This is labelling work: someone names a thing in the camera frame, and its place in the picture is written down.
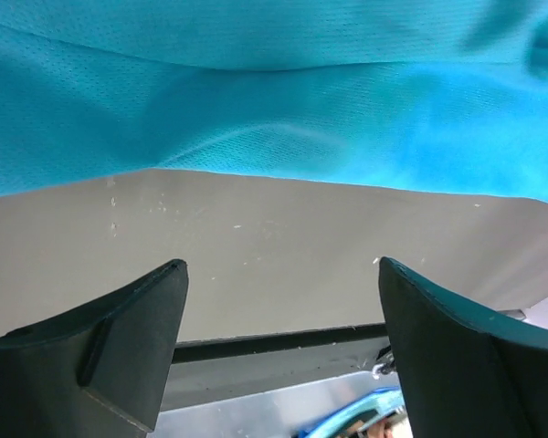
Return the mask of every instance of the metal surface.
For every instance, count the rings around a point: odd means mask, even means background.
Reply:
[[[356,372],[245,397],[161,412],[150,438],[291,437],[298,429],[354,402],[397,376],[377,381]]]
[[[175,257],[191,277],[180,340],[381,322],[380,256],[528,308],[548,296],[548,205],[193,172],[0,198],[0,335]]]
[[[359,370],[369,371],[387,345],[387,337],[381,336],[175,363],[169,371],[161,410],[272,391]]]

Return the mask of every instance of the black plastic piece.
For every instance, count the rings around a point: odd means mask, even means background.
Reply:
[[[380,296],[414,436],[548,438],[548,330],[387,258]]]
[[[143,437],[156,424],[188,287],[174,260],[0,338],[0,437]]]

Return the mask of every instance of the turquoise fabric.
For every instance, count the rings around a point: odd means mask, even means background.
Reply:
[[[146,168],[548,202],[548,0],[0,0],[0,195]]]

